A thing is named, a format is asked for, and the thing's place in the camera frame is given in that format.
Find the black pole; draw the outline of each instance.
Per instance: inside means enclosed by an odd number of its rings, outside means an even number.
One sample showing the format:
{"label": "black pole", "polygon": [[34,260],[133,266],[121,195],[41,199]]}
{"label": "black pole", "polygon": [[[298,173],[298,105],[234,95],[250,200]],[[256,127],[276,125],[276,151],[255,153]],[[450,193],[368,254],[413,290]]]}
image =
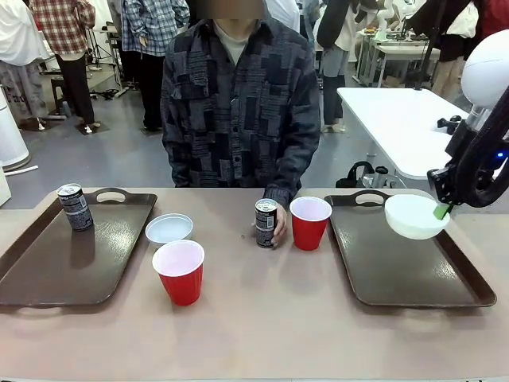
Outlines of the black pole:
{"label": "black pole", "polygon": [[431,58],[431,53],[433,52],[433,48],[435,47],[435,44],[437,43],[437,39],[440,34],[440,23],[442,21],[442,18],[444,17],[446,5],[447,5],[447,0],[442,0],[440,2],[440,7],[438,8],[437,19],[435,20],[435,26],[433,27],[431,36],[429,37],[428,50],[426,51],[426,55],[424,56],[424,60],[422,62],[421,73],[419,74],[419,79],[418,79],[417,83],[415,84],[415,90],[422,89],[422,82],[424,81],[424,77],[425,77],[426,73],[428,72],[429,59]]}

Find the black can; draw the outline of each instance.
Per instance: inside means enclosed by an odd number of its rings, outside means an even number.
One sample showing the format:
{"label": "black can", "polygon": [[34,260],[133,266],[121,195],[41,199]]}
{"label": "black can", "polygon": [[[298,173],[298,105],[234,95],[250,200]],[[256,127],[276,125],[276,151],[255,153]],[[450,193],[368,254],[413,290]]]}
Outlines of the black can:
{"label": "black can", "polygon": [[61,186],[56,193],[72,229],[84,231],[94,225],[90,208],[83,195],[81,186],[76,183]]}
{"label": "black can", "polygon": [[256,244],[262,248],[272,248],[276,228],[278,203],[272,199],[256,202]]}

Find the man's left hand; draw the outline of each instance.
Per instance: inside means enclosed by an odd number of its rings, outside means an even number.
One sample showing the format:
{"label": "man's left hand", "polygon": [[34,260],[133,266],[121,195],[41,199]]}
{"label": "man's left hand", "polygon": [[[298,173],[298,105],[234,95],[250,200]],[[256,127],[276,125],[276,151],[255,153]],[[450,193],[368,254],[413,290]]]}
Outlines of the man's left hand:
{"label": "man's left hand", "polygon": [[278,204],[278,210],[276,213],[277,225],[274,230],[274,238],[272,239],[272,244],[274,244],[274,246],[277,246],[285,239],[286,233],[288,231],[286,217],[287,213],[285,208],[282,205]]}

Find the tray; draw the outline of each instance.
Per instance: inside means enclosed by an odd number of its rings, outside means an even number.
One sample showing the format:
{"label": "tray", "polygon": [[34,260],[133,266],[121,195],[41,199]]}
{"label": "tray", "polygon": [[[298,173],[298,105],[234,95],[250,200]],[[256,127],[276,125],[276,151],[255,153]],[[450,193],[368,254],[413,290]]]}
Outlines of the tray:
{"label": "tray", "polygon": [[[358,202],[362,195],[383,203]],[[383,210],[389,197],[365,190],[325,198],[354,295],[369,306],[493,306],[495,293],[446,232],[410,240],[392,231]]]}
{"label": "tray", "polygon": [[[99,202],[102,193],[125,200]],[[73,231],[56,199],[0,257],[0,306],[93,305],[113,294],[157,197],[85,197],[94,227]]]}

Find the beige pants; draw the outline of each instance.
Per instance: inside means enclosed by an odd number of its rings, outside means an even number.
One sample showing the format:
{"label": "beige pants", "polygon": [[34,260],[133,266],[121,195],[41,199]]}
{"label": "beige pants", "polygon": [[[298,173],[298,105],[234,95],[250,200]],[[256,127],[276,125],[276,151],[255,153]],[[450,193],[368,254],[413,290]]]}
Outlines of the beige pants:
{"label": "beige pants", "polygon": [[459,57],[455,61],[439,62],[437,79],[432,89],[433,93],[444,99],[451,100],[450,98],[459,87],[460,75],[463,71],[463,67],[463,57]]}

